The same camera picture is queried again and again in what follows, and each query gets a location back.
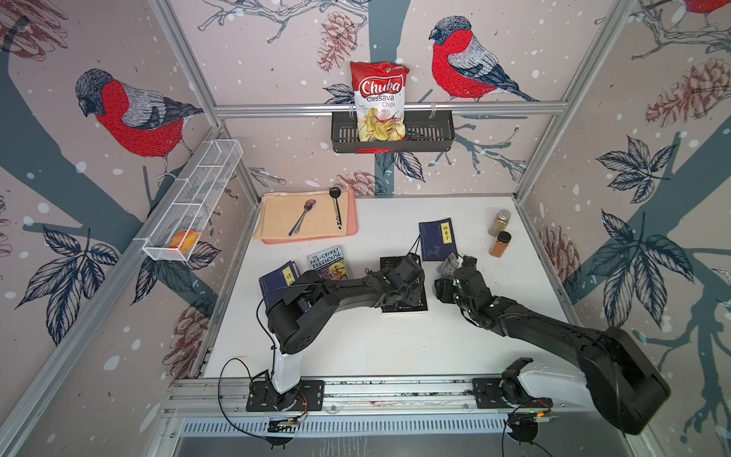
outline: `metal spoon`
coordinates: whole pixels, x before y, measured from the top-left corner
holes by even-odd
[[[295,226],[292,227],[292,229],[289,231],[289,236],[292,236],[293,233],[300,232],[300,227],[302,227],[302,221],[305,220],[305,215],[312,209],[313,206],[315,206],[315,203],[317,203],[315,200],[307,200],[305,202],[305,210],[302,211],[302,216],[300,216],[300,218],[295,223]]]

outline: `chip bag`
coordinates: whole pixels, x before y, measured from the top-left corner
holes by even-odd
[[[361,141],[398,141],[406,136],[404,104],[409,69],[389,62],[350,62]]]

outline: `red bird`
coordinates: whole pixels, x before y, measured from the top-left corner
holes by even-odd
[[[165,158],[165,171],[158,176],[158,184],[165,176],[175,177],[167,171],[167,155],[178,143],[183,143],[188,120],[203,112],[188,103],[163,97],[157,91],[117,81],[100,69],[90,69],[81,75],[76,82],[76,97],[81,112],[85,116],[94,113],[127,151],[143,157]]]
[[[647,6],[647,9],[658,7],[662,4],[666,4],[669,1],[673,0],[660,0],[656,3],[653,3],[651,5]],[[675,25],[672,28],[679,28],[679,25],[681,20],[683,20],[689,12],[696,12],[698,14],[702,14],[705,19],[705,27],[700,29],[698,33],[703,31],[704,29],[707,29],[708,27],[713,27],[716,24],[709,24],[708,23],[708,15],[714,11],[716,11],[720,7],[724,7],[731,3],[731,0],[681,0],[686,7],[686,11],[683,14],[683,17],[680,18],[678,22],[675,23]]]
[[[453,98],[480,100],[485,94],[514,94],[537,102],[520,91],[498,64],[498,58],[485,49],[472,34],[472,24],[463,16],[449,16],[434,26],[429,39],[435,41],[431,72],[434,80]]]

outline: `white table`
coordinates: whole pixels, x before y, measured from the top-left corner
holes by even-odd
[[[258,279],[294,260],[300,272],[307,255],[341,245],[350,278],[365,268],[379,270],[379,258],[405,255],[418,236],[418,223],[452,218],[461,254],[477,257],[477,268],[494,295],[566,321],[558,298],[509,197],[435,197],[358,199],[359,232],[346,238],[265,245],[251,240],[226,314],[205,370],[217,378],[232,357],[249,365],[251,374],[270,367],[271,342],[254,310],[262,298]],[[498,210],[512,214],[507,230],[512,241],[501,258],[488,254],[494,238],[487,231]],[[432,293],[438,262],[424,262],[429,311],[383,314],[370,308],[336,312],[317,339],[304,350],[301,374],[310,377],[495,374],[519,357],[552,366],[564,360],[532,344],[470,325],[456,305],[440,303]],[[264,306],[260,315],[266,325]],[[240,363],[230,363],[225,377],[245,377]]]

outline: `white mesh basket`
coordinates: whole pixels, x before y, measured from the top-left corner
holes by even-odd
[[[242,155],[237,140],[213,140],[143,250],[153,260],[187,261]]]

